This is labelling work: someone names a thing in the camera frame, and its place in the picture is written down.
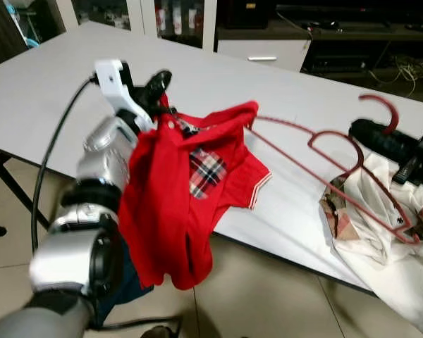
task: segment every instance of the table leg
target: table leg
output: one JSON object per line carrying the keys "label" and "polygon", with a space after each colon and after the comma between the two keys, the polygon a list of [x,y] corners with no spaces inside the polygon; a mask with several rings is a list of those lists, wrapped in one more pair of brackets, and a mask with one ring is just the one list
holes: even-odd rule
{"label": "table leg", "polygon": [[[14,177],[7,171],[4,167],[4,163],[10,158],[10,156],[0,153],[0,178],[9,189],[15,194],[19,201],[31,212],[33,207],[33,202],[30,197],[24,192],[22,187],[14,180]],[[42,215],[42,213],[37,211],[37,220],[41,225],[48,229],[50,222]]]}

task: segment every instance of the shirt sleeve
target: shirt sleeve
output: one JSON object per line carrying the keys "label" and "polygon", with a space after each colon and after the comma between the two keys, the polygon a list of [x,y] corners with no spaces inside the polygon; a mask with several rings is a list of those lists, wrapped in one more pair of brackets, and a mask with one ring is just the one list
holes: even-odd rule
{"label": "shirt sleeve", "polygon": [[229,174],[220,206],[253,209],[259,189],[271,178],[269,169],[245,149],[245,157]]}

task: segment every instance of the plaid fabric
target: plaid fabric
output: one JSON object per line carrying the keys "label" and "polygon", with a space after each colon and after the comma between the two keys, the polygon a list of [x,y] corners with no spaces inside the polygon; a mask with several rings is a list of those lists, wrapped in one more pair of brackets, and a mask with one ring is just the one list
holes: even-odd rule
{"label": "plaid fabric", "polygon": [[[331,184],[344,192],[344,183],[346,178],[339,176],[331,181]],[[324,190],[323,196],[319,201],[321,207],[329,224],[332,236],[335,239],[342,241],[348,241],[352,239],[359,239],[351,220],[346,213],[346,201],[336,193],[332,192],[329,188]],[[399,216],[397,219],[398,224],[395,226],[402,225],[404,220]],[[418,234],[420,239],[423,239],[423,209],[418,213],[417,224],[406,231],[409,235]]]}
{"label": "plaid fabric", "polygon": [[213,152],[197,148],[190,153],[190,193],[196,199],[206,199],[207,192],[226,175],[226,164]]}
{"label": "plaid fabric", "polygon": [[[331,181],[331,184],[344,192],[345,178],[338,176]],[[326,214],[329,229],[332,237],[342,241],[359,239],[351,220],[346,213],[346,201],[332,192],[328,187],[324,190],[323,196],[319,201],[324,213]]]}

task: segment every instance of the floor tile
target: floor tile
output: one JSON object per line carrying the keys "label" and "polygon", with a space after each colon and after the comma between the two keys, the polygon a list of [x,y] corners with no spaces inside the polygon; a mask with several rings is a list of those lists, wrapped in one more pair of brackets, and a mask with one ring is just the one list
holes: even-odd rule
{"label": "floor tile", "polygon": [[[130,303],[115,306],[106,319],[105,325],[109,323],[121,323],[138,318],[170,317],[173,315],[182,315],[184,317],[180,337],[198,337],[193,291],[177,290],[172,285],[170,279],[166,277],[165,282],[161,286],[155,287],[154,291]],[[158,324],[114,332],[90,331],[85,335],[85,338],[138,338],[145,331],[150,330],[156,325]],[[172,330],[176,328],[175,323],[166,326],[169,326]]]}
{"label": "floor tile", "polygon": [[21,308],[31,295],[28,265],[0,268],[0,318]]}
{"label": "floor tile", "polygon": [[196,288],[202,337],[342,337],[317,276],[220,237],[211,247]]}
{"label": "floor tile", "polygon": [[[0,318],[21,308],[30,300],[31,296],[28,265],[0,268]],[[144,297],[136,299],[131,303],[116,306],[107,318],[106,323],[119,323],[136,318],[166,317],[172,315],[184,315],[183,329],[180,335],[182,338],[197,337],[192,290],[178,291],[167,279],[162,286],[157,287],[153,292]],[[154,326],[152,324],[115,332],[88,331],[85,337],[138,338],[142,333]]]}
{"label": "floor tile", "polygon": [[[10,160],[7,164],[11,174],[21,187],[32,197],[37,176],[37,168]],[[53,173],[44,176],[39,209],[50,219],[58,206],[60,191],[71,180]],[[8,232],[0,237],[0,267],[28,263],[31,258],[30,212],[14,196],[12,191],[0,179],[0,226]],[[44,237],[45,230],[39,226],[39,238]]]}
{"label": "floor tile", "polygon": [[415,327],[381,299],[319,278],[345,338],[423,338]]}

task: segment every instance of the robotic arm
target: robotic arm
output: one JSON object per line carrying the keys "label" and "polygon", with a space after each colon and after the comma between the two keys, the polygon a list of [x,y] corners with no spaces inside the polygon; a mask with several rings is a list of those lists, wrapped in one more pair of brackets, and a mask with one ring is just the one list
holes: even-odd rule
{"label": "robotic arm", "polygon": [[85,154],[63,210],[30,262],[34,292],[20,310],[0,319],[0,338],[82,337],[94,322],[99,300],[117,288],[122,273],[118,207],[128,183],[128,161],[140,132],[166,110],[159,99],[171,73],[134,87],[128,65],[100,61],[96,83],[115,110],[84,143]]}

